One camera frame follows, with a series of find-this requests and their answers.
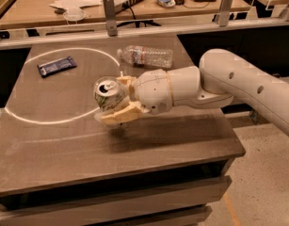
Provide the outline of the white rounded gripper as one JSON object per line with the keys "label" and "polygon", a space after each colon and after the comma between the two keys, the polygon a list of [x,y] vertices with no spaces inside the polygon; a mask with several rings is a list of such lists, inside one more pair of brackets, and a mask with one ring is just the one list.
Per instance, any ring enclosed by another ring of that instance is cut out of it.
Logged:
{"label": "white rounded gripper", "polygon": [[103,115],[101,122],[106,125],[134,121],[144,114],[164,113],[172,108],[172,96],[169,88],[169,76],[161,70],[148,71],[139,78],[121,74],[119,82],[129,95],[135,93],[136,102],[130,102],[125,108]]}

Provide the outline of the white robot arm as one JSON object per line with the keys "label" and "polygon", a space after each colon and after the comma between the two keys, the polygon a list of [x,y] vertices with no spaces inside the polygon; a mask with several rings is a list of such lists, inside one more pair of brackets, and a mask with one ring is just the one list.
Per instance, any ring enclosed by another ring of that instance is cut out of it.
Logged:
{"label": "white robot arm", "polygon": [[221,108],[238,99],[289,137],[289,83],[223,49],[205,52],[198,66],[147,71],[139,77],[103,77],[95,83],[94,98],[105,125],[168,112],[179,105]]}

